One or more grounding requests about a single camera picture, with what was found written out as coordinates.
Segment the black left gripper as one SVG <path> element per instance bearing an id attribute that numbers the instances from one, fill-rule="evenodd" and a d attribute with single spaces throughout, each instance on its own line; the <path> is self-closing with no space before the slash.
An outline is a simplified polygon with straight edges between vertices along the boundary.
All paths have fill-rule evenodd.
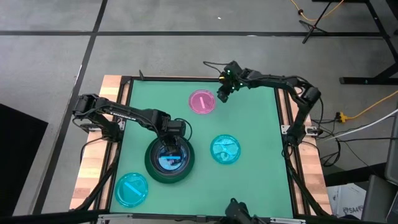
<path id="1" fill-rule="evenodd" d="M 157 130 L 161 143 L 165 146 L 165 154 L 181 155 L 180 138 L 184 137 L 186 124 L 181 120 L 170 118 L 160 118 L 157 121 Z"/>

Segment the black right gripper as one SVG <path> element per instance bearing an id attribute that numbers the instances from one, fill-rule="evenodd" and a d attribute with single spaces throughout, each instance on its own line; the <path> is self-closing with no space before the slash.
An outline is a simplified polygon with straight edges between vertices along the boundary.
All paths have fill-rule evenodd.
<path id="1" fill-rule="evenodd" d="M 219 82 L 221 86 L 217 91 L 217 97 L 226 103 L 229 95 L 233 91 L 238 91 L 243 84 L 240 81 L 243 69 L 239 66 L 236 61 L 227 63 L 219 76 Z"/>

